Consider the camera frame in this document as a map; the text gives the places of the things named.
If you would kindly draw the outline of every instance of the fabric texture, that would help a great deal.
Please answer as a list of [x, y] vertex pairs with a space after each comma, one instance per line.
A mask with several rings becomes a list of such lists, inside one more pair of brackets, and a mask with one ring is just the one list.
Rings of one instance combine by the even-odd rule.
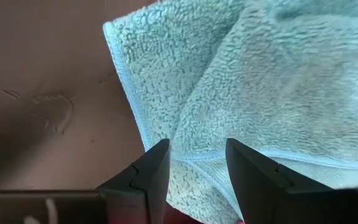
[[103, 29], [145, 148], [172, 140], [173, 207], [238, 221], [226, 138], [358, 186], [358, 1], [168, 0]]

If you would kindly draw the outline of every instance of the brown wall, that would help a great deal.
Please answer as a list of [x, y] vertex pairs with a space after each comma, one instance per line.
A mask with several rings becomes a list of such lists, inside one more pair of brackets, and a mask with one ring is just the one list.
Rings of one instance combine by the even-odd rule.
[[102, 23], [152, 0], [0, 0], [0, 189], [93, 188], [143, 152]]

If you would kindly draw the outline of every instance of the microfiber towel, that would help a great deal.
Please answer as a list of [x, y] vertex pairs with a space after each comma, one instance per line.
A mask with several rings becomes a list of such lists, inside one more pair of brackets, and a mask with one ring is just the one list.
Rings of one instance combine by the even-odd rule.
[[145, 148], [172, 140], [173, 207], [242, 218], [227, 138], [358, 186], [358, 1], [168, 0], [103, 29]]

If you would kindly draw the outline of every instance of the towel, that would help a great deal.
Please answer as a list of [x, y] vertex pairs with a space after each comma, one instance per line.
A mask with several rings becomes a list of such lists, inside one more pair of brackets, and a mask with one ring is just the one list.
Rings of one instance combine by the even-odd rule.
[[181, 212], [242, 218], [226, 138], [358, 186], [358, 1], [168, 0], [103, 30], [145, 149], [172, 140], [167, 201]]

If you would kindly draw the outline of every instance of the towel fold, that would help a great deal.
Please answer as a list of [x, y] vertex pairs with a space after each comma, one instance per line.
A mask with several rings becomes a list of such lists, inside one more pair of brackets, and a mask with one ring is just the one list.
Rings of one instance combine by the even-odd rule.
[[172, 139], [173, 207], [238, 220], [226, 138], [358, 186], [358, 1], [169, 0], [103, 29], [145, 148]]

